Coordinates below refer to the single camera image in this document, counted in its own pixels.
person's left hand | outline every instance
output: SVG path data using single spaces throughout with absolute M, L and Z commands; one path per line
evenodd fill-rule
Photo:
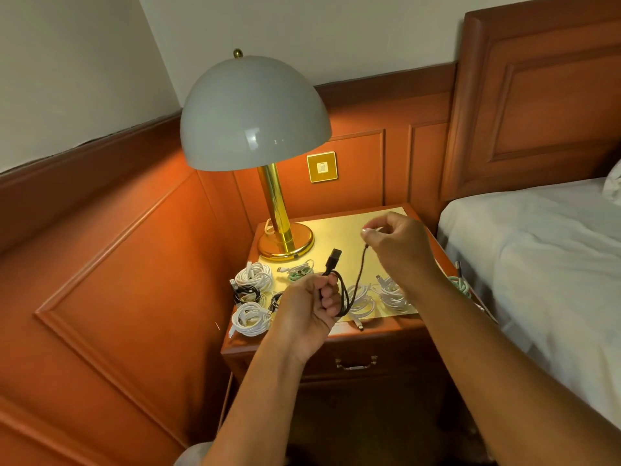
M 336 275 L 307 274 L 285 289 L 268 336 L 306 363 L 325 342 L 340 309 Z

white wall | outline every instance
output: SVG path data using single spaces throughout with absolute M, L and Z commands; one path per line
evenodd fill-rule
M 140 0 L 181 104 L 241 48 L 315 85 L 455 59 L 472 10 L 524 0 Z
M 0 0 L 0 172 L 177 109 L 138 0 Z

forearm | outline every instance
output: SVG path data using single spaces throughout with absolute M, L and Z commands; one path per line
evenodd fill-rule
M 539 369 L 446 279 L 406 294 L 501 464 L 621 464 L 621 432 Z
M 268 332 L 203 466 L 284 464 L 303 368 Z

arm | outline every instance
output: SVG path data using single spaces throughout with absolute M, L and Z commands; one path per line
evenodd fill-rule
M 309 274 L 286 289 L 202 466 L 284 464 L 302 370 L 340 310 L 336 286 L 334 274 Z
M 419 310 L 500 464 L 621 464 L 621 432 L 535 365 L 453 287 L 436 266 L 420 222 L 389 213 L 365 227 L 363 239 Z

bed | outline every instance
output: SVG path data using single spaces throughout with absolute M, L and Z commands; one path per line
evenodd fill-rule
M 439 241 L 505 334 L 621 427 L 621 205 L 603 183 L 458 199 Z
M 502 330 L 621 427 L 621 0 L 466 14 L 439 238 Z

